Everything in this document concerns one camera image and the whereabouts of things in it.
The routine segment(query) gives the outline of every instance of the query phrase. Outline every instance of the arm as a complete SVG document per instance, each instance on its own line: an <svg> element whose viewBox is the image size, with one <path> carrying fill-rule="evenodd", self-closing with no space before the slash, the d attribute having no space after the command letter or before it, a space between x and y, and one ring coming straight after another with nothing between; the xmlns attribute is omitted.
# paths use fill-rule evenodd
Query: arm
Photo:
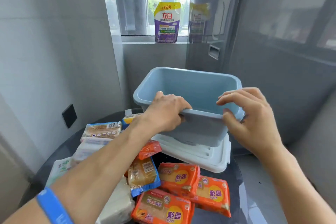
<svg viewBox="0 0 336 224"><path fill-rule="evenodd" d="M235 139L261 161L271 175L288 224L336 223L336 215L316 192L295 157L283 146L273 111L257 88L225 92L218 105L234 102L246 119L238 122L225 110L223 121Z"/></svg>
<svg viewBox="0 0 336 224"><path fill-rule="evenodd" d="M158 92L152 105L118 137L81 162L52 186L75 224L93 224L120 178L146 142L161 131L181 123L179 112L191 106L174 95ZM32 199L4 224L49 224L48 218Z"/></svg>

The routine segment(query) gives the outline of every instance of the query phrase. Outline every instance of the forearm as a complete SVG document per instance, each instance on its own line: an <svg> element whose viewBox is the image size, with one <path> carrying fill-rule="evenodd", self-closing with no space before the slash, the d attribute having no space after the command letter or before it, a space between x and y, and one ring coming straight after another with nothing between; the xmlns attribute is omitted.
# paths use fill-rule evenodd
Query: forearm
<svg viewBox="0 0 336 224"><path fill-rule="evenodd" d="M145 121L134 120L117 138L51 186L75 224L95 223L122 175L155 134L149 128ZM48 219L33 199L5 224L12 223L45 224Z"/></svg>
<svg viewBox="0 0 336 224"><path fill-rule="evenodd" d="M259 157L272 177L288 224L336 223L336 215L305 177L295 157L284 147Z"/></svg>

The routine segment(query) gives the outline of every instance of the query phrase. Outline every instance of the person's left hand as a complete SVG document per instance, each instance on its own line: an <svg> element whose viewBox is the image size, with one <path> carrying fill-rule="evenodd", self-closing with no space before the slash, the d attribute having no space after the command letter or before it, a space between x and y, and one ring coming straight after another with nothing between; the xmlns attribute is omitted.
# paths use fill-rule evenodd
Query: person's left hand
<svg viewBox="0 0 336 224"><path fill-rule="evenodd" d="M184 121L183 117L179 115L183 109L192 109L183 97L177 97L173 94L165 96L162 91L158 91L152 104L141 115L141 119L149 122L156 134L170 131Z"/></svg>

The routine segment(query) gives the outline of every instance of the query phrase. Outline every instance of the barcode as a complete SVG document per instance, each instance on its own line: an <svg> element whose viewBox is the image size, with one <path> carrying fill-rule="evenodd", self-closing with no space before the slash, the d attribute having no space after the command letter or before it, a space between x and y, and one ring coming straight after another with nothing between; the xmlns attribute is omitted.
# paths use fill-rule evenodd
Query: barcode
<svg viewBox="0 0 336 224"><path fill-rule="evenodd" d="M117 128L118 122L112 122L106 125L106 128Z"/></svg>
<svg viewBox="0 0 336 224"><path fill-rule="evenodd" d="M145 173L148 173L154 170L151 162L144 163L142 164L142 166L143 166L143 170L145 171Z"/></svg>

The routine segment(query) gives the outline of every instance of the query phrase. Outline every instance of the blue wristband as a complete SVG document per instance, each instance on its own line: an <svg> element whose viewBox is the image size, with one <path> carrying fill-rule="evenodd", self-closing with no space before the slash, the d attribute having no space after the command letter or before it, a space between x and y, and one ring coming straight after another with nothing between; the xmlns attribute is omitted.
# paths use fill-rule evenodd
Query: blue wristband
<svg viewBox="0 0 336 224"><path fill-rule="evenodd" d="M51 188L45 187L36 199L52 224L74 224Z"/></svg>

